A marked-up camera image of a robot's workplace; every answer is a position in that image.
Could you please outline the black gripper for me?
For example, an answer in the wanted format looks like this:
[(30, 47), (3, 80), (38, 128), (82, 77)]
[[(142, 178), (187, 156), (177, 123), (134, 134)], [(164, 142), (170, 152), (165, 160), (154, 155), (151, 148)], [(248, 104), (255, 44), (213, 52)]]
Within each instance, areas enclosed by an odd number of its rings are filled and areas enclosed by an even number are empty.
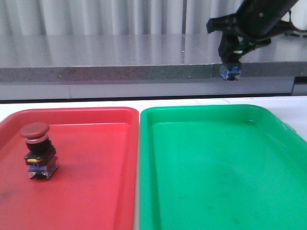
[(222, 63), (240, 63), (245, 54), (270, 45), (270, 38), (293, 32), (293, 23), (282, 18), (296, 3), (296, 0), (245, 0), (235, 13), (210, 18), (207, 32), (222, 32), (218, 48)]

